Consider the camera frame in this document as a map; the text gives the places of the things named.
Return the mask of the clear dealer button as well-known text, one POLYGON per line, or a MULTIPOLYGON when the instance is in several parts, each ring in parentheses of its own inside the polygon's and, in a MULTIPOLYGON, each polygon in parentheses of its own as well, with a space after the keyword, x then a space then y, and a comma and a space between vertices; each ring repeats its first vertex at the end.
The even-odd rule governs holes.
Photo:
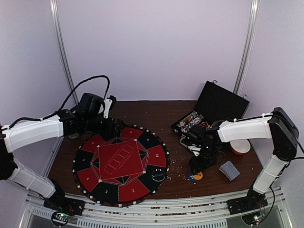
POLYGON ((164 169, 157 168, 152 171, 151 174, 152 180, 155 182, 162 182, 166 179, 166 173, 164 169))

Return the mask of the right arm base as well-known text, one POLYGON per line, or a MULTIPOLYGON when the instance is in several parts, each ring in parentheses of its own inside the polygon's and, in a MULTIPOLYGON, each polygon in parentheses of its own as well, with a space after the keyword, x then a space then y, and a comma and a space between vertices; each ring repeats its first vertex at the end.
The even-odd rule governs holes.
POLYGON ((230 199, 227 201, 227 206, 230 215, 252 211, 255 209, 259 209, 261 206, 267 205, 268 201, 265 195, 263 195, 262 197, 245 196, 241 198, 230 199))

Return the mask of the blue small blind button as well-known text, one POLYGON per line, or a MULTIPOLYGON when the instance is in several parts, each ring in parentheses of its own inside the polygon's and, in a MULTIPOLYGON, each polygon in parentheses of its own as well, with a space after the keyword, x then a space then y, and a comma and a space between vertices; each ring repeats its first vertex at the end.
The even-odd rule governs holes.
POLYGON ((197 180, 193 178, 193 175, 190 173, 189 174, 189 180, 192 182, 196 182, 197 180))

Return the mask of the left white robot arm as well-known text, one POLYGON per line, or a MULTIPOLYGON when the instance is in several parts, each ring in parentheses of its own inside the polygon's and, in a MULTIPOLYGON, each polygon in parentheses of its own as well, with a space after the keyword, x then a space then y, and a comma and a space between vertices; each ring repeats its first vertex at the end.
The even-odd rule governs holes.
POLYGON ((22 123, 0 128, 0 178, 13 181, 26 189, 37 192, 58 211, 68 207, 68 200, 60 194, 60 187, 47 177, 37 174, 13 156, 24 146, 51 138, 100 132, 114 123, 109 116, 116 97, 101 98, 84 93, 78 105, 72 109, 60 109, 54 114, 38 119, 25 118, 22 123))

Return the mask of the orange big blind button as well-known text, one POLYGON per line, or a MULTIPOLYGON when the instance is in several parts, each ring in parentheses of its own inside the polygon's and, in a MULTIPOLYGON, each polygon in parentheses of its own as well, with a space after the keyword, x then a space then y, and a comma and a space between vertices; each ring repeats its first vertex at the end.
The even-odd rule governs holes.
POLYGON ((203 173, 202 172, 199 172, 197 174, 194 174, 193 176, 193 179, 195 179, 196 181, 199 181, 203 178, 203 173))

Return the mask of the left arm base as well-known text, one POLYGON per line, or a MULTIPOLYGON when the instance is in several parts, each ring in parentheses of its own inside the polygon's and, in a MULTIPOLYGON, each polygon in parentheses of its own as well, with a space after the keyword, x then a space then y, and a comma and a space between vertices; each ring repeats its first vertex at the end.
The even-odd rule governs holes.
POLYGON ((81 216, 84 210, 85 202, 83 200, 57 196, 56 198, 44 198, 44 207, 67 213, 68 215, 81 216))

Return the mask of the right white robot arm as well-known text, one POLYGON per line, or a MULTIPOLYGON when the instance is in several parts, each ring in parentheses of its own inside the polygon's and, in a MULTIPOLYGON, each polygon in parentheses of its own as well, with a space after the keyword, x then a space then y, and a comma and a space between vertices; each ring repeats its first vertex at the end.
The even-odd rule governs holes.
POLYGON ((192 174, 197 174, 214 165, 217 153, 225 143, 249 141, 254 148, 261 141, 268 141, 269 159, 263 165, 243 204, 254 209, 264 198, 266 191, 280 177, 288 164, 296 160, 298 150, 304 147, 299 141, 299 130, 281 107, 259 116, 215 121, 210 128, 197 134, 199 154, 190 159, 192 174))

